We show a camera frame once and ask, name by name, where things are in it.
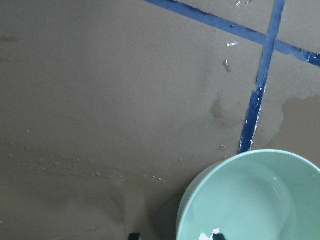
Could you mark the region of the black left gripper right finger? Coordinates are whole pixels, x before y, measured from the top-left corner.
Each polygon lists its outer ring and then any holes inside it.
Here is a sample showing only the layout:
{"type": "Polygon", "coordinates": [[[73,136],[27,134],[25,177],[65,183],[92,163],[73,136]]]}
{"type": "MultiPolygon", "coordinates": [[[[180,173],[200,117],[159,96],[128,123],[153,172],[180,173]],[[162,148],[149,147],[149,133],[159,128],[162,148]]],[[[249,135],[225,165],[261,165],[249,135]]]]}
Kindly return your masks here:
{"type": "Polygon", "coordinates": [[[225,240],[225,236],[222,233],[213,233],[212,240],[225,240]]]}

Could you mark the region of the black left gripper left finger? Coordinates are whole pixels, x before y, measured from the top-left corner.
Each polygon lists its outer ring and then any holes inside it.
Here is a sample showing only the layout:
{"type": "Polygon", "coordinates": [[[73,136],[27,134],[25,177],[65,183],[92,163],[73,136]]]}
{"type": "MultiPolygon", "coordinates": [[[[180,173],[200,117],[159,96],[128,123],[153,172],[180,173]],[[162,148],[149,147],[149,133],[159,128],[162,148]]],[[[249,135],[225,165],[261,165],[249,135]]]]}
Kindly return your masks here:
{"type": "Polygon", "coordinates": [[[138,232],[130,233],[128,240],[141,240],[141,234],[138,232]]]}

